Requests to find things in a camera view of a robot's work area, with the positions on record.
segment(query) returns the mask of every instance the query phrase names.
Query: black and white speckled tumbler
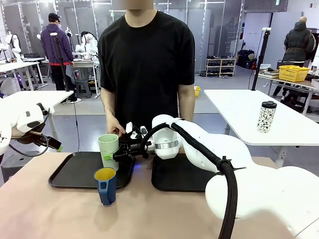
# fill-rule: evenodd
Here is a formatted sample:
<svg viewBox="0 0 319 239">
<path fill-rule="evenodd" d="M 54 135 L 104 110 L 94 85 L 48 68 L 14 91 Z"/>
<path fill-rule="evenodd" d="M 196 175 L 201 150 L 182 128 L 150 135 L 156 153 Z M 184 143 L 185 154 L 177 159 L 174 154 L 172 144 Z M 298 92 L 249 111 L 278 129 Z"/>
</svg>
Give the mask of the black and white speckled tumbler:
<svg viewBox="0 0 319 239">
<path fill-rule="evenodd" d="M 277 104 L 273 101 L 263 102 L 259 114 L 257 130 L 261 133 L 267 133 L 270 130 L 276 112 Z"/>
</svg>

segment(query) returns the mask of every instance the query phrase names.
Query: black puffer jacket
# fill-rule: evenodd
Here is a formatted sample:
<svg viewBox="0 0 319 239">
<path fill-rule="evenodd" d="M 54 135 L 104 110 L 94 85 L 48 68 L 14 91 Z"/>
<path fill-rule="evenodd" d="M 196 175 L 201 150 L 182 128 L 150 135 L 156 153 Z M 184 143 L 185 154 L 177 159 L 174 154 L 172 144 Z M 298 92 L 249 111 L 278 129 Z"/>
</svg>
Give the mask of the black puffer jacket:
<svg viewBox="0 0 319 239">
<path fill-rule="evenodd" d="M 315 47 L 315 37 L 307 30 L 306 23 L 296 22 L 295 28 L 286 36 L 283 61 L 305 61 L 306 54 L 312 52 Z"/>
</svg>

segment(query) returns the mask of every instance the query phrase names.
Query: man's hand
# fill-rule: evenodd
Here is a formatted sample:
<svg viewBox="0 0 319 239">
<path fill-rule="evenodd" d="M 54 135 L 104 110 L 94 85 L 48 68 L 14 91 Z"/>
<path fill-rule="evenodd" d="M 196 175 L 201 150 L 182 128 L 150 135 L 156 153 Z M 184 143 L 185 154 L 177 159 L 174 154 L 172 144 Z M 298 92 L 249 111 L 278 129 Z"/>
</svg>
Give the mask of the man's hand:
<svg viewBox="0 0 319 239">
<path fill-rule="evenodd" d="M 125 129 L 120 125 L 114 116 L 106 116 L 107 133 L 117 134 L 119 137 L 126 133 Z"/>
</svg>

